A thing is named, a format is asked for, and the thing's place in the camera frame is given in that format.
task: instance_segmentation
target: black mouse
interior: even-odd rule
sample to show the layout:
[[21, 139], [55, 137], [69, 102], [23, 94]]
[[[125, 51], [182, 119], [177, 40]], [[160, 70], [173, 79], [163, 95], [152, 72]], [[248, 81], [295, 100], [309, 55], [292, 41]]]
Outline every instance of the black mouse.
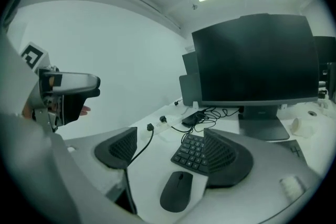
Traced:
[[173, 172], [160, 197], [162, 208], [173, 213], [182, 212], [190, 201], [192, 181], [193, 175], [188, 172]]

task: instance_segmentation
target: white desk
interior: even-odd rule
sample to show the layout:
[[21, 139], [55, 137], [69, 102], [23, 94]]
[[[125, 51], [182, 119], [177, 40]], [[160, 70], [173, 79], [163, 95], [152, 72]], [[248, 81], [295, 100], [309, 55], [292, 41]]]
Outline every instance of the white desk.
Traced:
[[[159, 119], [163, 115], [179, 115], [185, 111], [183, 104], [178, 106], [164, 106], [153, 114], [134, 123], [132, 126], [138, 127], [138, 149], [139, 152], [148, 142], [148, 138], [141, 137], [147, 124]], [[312, 117], [308, 111], [314, 111], [317, 116]], [[189, 109], [183, 117], [193, 114], [195, 110]], [[306, 161], [311, 169], [324, 177], [327, 173], [334, 157], [336, 149], [336, 119], [329, 118], [321, 114], [320, 108], [315, 103], [297, 104], [284, 111], [278, 112], [278, 117], [290, 134], [290, 140], [296, 139], [303, 151]], [[317, 131], [311, 138], [294, 136], [289, 131], [289, 125], [295, 118], [310, 119]], [[196, 128], [202, 130], [210, 127], [212, 123], [198, 125]], [[185, 130], [181, 124], [174, 127]], [[217, 121], [214, 129], [228, 131], [239, 134], [238, 113], [231, 117]], [[194, 133], [203, 136], [203, 132]], [[172, 128], [155, 135], [148, 148], [130, 165], [129, 180], [134, 202], [138, 209], [138, 215], [149, 223], [175, 223], [202, 199], [207, 177], [190, 172], [176, 164], [170, 159], [181, 145], [182, 133]], [[160, 205], [160, 196], [170, 175], [175, 171], [185, 170], [193, 174], [193, 187], [191, 200], [187, 208], [180, 213], [171, 213], [164, 210]]]

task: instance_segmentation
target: white power strip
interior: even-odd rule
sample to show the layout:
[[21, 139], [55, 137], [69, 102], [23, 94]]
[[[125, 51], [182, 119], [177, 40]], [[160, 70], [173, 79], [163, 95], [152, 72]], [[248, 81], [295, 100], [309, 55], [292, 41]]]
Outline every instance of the white power strip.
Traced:
[[[157, 119], [155, 122], [152, 122], [154, 126], [154, 135], [160, 134], [170, 127], [180, 123], [182, 121], [181, 115], [165, 115], [167, 122], [161, 122], [159, 119]], [[147, 130], [143, 130], [141, 132], [141, 138], [146, 139], [151, 137], [152, 132], [149, 132]]]

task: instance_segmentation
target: monitor base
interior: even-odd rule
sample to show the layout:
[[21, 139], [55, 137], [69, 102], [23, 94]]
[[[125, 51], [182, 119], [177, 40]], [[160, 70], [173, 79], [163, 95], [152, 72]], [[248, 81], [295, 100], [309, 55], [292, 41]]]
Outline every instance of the monitor base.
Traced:
[[289, 134], [277, 118], [277, 110], [277, 106], [264, 107], [263, 113], [258, 113], [258, 107], [246, 106], [238, 115], [240, 134], [265, 141], [287, 140]]

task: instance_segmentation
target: black keyboard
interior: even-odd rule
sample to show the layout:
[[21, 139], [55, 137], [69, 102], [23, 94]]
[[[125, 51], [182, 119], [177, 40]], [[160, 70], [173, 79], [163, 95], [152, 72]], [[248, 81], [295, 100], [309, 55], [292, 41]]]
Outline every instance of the black keyboard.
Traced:
[[189, 134], [171, 161], [185, 169], [207, 176], [208, 162], [204, 154], [204, 138]]
[[306, 158], [303, 155], [303, 152], [299, 146], [298, 141], [296, 140], [289, 140], [289, 141], [281, 141], [281, 142], [275, 142], [278, 145], [281, 145], [291, 151], [295, 156], [299, 157], [302, 161], [306, 162]]
[[[281, 141], [275, 142], [289, 151], [295, 156], [303, 160], [306, 164], [306, 159], [299, 146], [298, 141]], [[176, 151], [171, 161], [177, 165], [182, 166], [185, 169], [199, 173], [204, 176], [208, 176], [208, 162], [204, 154], [204, 138], [201, 136], [189, 134], [183, 141], [182, 145]]]

